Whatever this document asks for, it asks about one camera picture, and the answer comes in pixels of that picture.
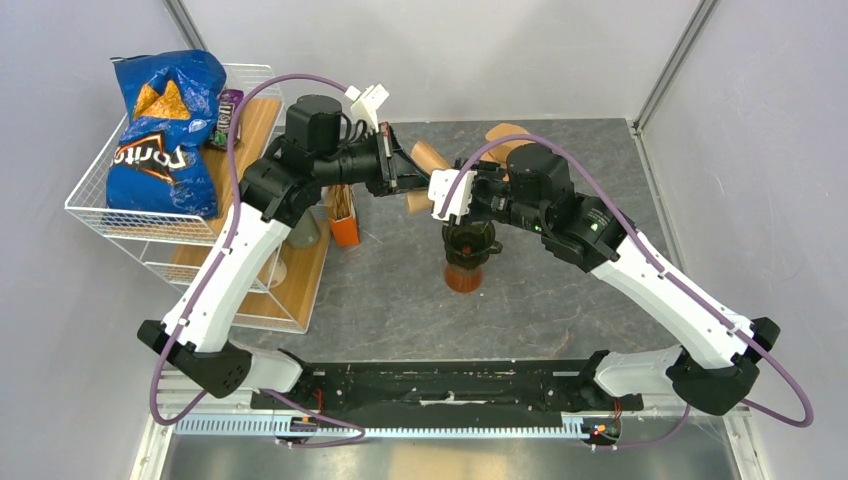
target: white wire basket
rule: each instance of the white wire basket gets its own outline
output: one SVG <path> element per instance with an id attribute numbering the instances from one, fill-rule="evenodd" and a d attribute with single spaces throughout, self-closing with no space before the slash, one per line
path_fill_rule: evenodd
<path id="1" fill-rule="evenodd" d="M 259 84 L 274 77 L 271 67 L 267 65 L 224 64 L 224 68 L 227 71 L 227 88 L 244 92 L 252 91 Z M 266 88 L 256 98 L 276 99 L 283 104 L 282 91 L 277 85 Z M 275 123 L 278 123 L 281 112 L 282 109 L 278 112 Z M 106 206 L 106 178 L 118 141 L 126 128 L 127 117 L 124 116 L 109 141 L 65 200 L 65 210 L 174 288 L 184 291 L 194 280 L 200 267 L 175 263 L 175 252 L 187 248 L 183 245 L 212 246 L 218 235 L 207 220 L 196 215 L 120 210 Z M 273 132 L 269 132 L 268 138 L 264 140 L 265 148 L 272 135 Z M 319 218 L 325 215 L 321 206 L 313 207 L 312 211 Z M 305 324 L 298 323 L 271 292 L 279 256 L 280 249 L 277 249 L 269 263 L 263 267 L 259 278 L 254 280 L 249 293 L 267 295 L 269 301 L 279 307 L 280 315 L 265 316 L 260 313 L 239 312 L 234 318 L 234 324 L 291 333 L 306 332 L 309 320 L 307 319 Z"/>
<path id="2" fill-rule="evenodd" d="M 227 86 L 245 92 L 273 78 L 268 65 L 224 64 Z M 283 100 L 279 86 L 272 85 L 257 98 Z M 127 117 L 121 120 L 109 141 L 65 200 L 65 210 L 95 232 L 110 239 L 213 245 L 217 234 L 206 220 L 197 215 L 181 215 L 134 210 L 111 209 L 106 206 L 106 177 L 121 133 L 127 128 Z"/>

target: gray wall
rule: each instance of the gray wall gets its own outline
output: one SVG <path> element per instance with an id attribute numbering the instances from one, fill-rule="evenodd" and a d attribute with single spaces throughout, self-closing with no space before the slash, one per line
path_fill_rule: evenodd
<path id="1" fill-rule="evenodd" d="M 773 478 L 844 478 L 848 420 L 848 4 L 720 2 L 649 124 L 692 277 L 783 328 L 812 428 L 757 418 Z M 768 367 L 754 398 L 800 416 Z"/>
<path id="2" fill-rule="evenodd" d="M 184 48 L 159 0 L 0 7 L 0 478 L 126 478 L 176 290 L 62 210 L 122 115 L 110 56 Z"/>
<path id="3" fill-rule="evenodd" d="M 453 121 L 633 117 L 698 0 L 184 3 L 222 61 L 379 82 L 384 119 Z"/>

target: wooden board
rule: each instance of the wooden board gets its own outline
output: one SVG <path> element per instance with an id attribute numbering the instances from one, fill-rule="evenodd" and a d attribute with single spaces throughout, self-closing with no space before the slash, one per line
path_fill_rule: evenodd
<path id="1" fill-rule="evenodd" d="M 321 279 L 324 258 L 330 243 L 330 224 L 326 220 L 316 220 L 321 230 L 321 238 L 309 248 L 294 249 L 283 244 L 280 255 L 286 264 L 286 279 L 270 290 L 271 295 L 291 313 L 291 317 L 277 305 L 271 295 L 248 293 L 239 307 L 239 313 L 273 318 L 293 318 L 301 327 L 306 328 L 315 293 Z M 180 245 L 174 252 L 171 263 L 175 265 L 193 265 L 199 267 L 209 255 L 211 247 Z"/>

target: gray table surface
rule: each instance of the gray table surface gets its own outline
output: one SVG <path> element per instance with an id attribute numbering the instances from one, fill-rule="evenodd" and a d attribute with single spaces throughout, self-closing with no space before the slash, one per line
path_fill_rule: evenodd
<path id="1" fill-rule="evenodd" d="M 467 157 L 498 122 L 395 125 L 407 151 L 417 140 L 446 159 Z M 645 172 L 622 119 L 513 122 L 564 146 L 619 207 L 666 251 Z M 578 191 L 588 185 L 572 171 Z M 332 244 L 305 335 L 234 328 L 234 340 L 285 348 L 306 361 L 585 358 L 595 350 L 639 352 L 674 338 L 612 287 L 544 250 L 539 237 L 497 225 L 501 255 L 483 266 L 471 294 L 444 283 L 440 225 L 408 216 L 403 196 L 356 189 L 360 245 Z"/>

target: doritos bag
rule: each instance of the doritos bag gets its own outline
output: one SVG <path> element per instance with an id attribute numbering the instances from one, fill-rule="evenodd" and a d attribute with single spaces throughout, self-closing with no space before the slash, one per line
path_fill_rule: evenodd
<path id="1" fill-rule="evenodd" d="M 218 117 L 226 73 L 209 52 L 113 59 L 129 126 L 106 179 L 110 208 L 218 215 L 198 148 Z"/>

